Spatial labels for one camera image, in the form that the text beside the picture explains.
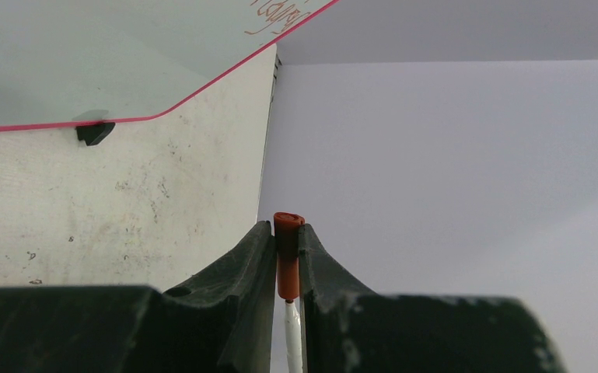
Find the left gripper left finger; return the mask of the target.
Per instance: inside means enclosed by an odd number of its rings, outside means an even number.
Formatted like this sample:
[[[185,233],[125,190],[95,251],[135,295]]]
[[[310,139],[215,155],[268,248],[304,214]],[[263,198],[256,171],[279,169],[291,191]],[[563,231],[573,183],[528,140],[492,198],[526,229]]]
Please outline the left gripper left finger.
[[[0,372],[267,372],[276,252],[260,221],[175,287],[0,288]]]

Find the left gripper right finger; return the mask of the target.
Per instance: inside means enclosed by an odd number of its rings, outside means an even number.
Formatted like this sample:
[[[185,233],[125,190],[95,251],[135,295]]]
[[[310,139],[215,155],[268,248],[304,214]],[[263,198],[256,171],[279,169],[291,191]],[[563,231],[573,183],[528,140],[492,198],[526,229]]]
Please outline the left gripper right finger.
[[[563,372],[537,317],[518,299],[382,295],[298,232],[307,372]]]

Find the white whiteboard marker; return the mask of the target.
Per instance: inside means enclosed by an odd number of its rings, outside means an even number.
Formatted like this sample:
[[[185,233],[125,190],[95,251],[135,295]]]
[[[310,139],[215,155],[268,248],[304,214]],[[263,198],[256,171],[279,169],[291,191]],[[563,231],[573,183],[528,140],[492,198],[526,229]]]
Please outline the white whiteboard marker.
[[[303,373],[301,316],[293,300],[285,300],[285,342],[289,373]]]

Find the red marker cap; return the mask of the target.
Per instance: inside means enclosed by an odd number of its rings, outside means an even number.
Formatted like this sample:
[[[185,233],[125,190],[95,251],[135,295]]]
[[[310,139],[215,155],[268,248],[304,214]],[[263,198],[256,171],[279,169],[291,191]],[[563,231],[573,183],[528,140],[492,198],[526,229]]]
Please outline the red marker cap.
[[[277,290],[280,298],[294,302],[299,297],[299,229],[305,219],[297,214],[276,212],[274,218],[277,252]]]

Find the pink framed whiteboard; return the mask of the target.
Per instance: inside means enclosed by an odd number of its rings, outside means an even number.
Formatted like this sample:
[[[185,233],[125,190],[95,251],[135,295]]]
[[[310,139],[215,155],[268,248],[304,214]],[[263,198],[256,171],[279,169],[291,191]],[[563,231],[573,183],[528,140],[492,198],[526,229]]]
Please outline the pink framed whiteboard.
[[[0,132],[161,117],[329,1],[0,1]]]

